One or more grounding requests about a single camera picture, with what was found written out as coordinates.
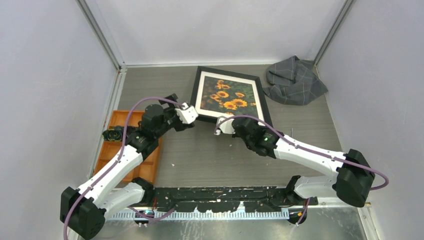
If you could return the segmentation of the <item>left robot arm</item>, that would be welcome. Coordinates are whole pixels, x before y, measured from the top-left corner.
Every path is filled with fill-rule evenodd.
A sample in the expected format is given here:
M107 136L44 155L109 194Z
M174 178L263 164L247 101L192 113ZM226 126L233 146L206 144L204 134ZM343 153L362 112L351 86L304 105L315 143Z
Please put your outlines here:
M127 135L135 108L150 100L159 103L151 105L153 110L146 108L143 115L147 119L141 121L141 128ZM69 233L74 232L91 240L113 214L135 203L148 207L154 197L146 187L131 182L118 191L120 196L112 192L114 187L157 149L160 138L167 131L175 129L178 132L192 128L198 116L195 106L177 102L174 95L145 97L133 105L123 125L118 153L79 187L68 186L61 193L59 219L63 222L63 239L69 239Z

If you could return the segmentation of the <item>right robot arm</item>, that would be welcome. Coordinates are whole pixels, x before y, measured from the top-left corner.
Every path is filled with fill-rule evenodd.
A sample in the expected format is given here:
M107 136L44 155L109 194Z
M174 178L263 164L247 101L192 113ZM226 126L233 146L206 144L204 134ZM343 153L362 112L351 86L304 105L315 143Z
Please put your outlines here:
M312 146L248 117L232 120L231 126L246 147L259 156L291 161L322 174L318 177L293 176L285 192L291 205L299 205L312 197L338 197L353 207L365 206L376 174L360 151L350 149L344 153Z

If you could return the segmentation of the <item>black picture frame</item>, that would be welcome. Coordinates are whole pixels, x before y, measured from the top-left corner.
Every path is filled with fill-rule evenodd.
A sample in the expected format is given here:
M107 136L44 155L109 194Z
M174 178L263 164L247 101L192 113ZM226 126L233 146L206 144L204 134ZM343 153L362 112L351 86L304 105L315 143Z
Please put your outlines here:
M195 107L198 113L198 118L197 118L198 121L207 122L207 123L216 123L218 117L221 117L221 116L224 116L224 117L238 116L238 115L229 115L229 114L206 111L206 110L200 109L200 101L202 98L201 93L202 93L203 81L205 77L214 77L214 78L220 78L224 80L250 83L254 85L254 89L256 90L256 93L255 93L256 106L258 110L258 116L257 117L255 116L255 117L268 123L269 125L273 124L270 111L267 105L266 96L262 88L262 83L258 76L253 76L253 75L248 75L248 74L243 74L243 73L238 73L233 71L227 71L227 70L221 70L221 69L215 69L215 68L206 67L206 66L199 66L197 68L196 75L194 78L192 94L190 98L190 104Z

